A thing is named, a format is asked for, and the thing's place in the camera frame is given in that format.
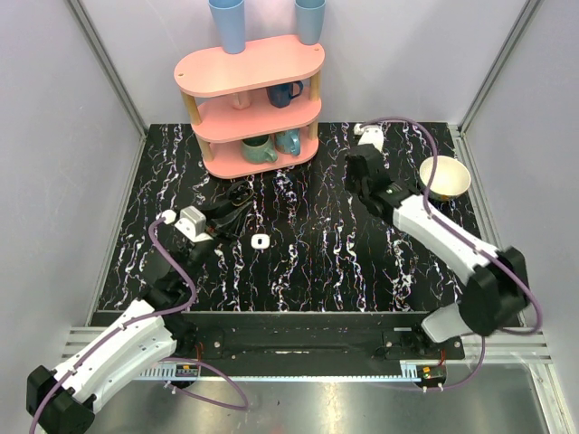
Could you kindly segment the black earbud charging case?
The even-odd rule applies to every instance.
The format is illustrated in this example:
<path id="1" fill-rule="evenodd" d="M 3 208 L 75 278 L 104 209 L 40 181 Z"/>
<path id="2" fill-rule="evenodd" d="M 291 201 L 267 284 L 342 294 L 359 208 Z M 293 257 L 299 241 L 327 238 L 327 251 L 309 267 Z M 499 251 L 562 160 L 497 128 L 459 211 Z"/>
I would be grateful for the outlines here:
<path id="1" fill-rule="evenodd" d="M 227 190 L 227 199 L 235 207 L 241 207 L 253 197 L 254 191 L 251 183 L 247 180 L 242 180 L 233 183 Z"/>

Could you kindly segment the white earbud charging case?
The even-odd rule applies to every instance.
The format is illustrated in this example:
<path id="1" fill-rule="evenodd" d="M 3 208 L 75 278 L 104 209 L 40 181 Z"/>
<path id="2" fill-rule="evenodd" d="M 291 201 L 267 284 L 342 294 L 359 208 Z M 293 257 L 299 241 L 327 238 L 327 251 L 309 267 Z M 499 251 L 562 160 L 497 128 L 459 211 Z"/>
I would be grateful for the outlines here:
<path id="1" fill-rule="evenodd" d="M 268 234 L 257 233 L 251 238 L 251 246 L 255 250 L 266 250 L 271 245 L 271 238 Z"/>

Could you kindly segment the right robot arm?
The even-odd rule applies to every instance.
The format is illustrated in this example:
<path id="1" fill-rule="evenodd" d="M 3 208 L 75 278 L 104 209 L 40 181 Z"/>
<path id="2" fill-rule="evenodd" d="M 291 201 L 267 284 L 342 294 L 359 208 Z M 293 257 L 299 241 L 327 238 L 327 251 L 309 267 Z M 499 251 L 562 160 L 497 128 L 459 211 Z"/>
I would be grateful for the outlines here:
<path id="1" fill-rule="evenodd" d="M 432 311 L 414 328 L 411 347 L 419 357 L 435 356 L 443 343 L 460 335 L 492 335 L 529 306 L 522 253 L 499 250 L 474 237 L 432 208 L 423 195 L 392 180 L 373 145 L 349 151 L 345 186 L 372 215 L 434 253 L 464 286 L 459 301 Z"/>

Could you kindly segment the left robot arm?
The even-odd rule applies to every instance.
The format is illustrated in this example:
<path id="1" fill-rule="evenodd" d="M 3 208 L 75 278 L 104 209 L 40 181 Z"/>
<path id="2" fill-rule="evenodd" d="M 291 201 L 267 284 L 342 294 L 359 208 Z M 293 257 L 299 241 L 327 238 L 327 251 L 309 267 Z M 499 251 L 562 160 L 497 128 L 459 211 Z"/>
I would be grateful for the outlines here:
<path id="1" fill-rule="evenodd" d="M 68 360 L 35 368 L 26 382 L 30 432 L 84 433 L 118 392 L 156 363 L 183 371 L 165 378 L 171 392 L 184 390 L 192 367 L 201 369 L 203 346 L 185 311 L 196 304 L 192 275 L 222 243 L 236 238 L 249 198 L 228 198 L 201 208 L 166 210 L 149 225 L 153 244 L 145 288 L 119 318 Z"/>

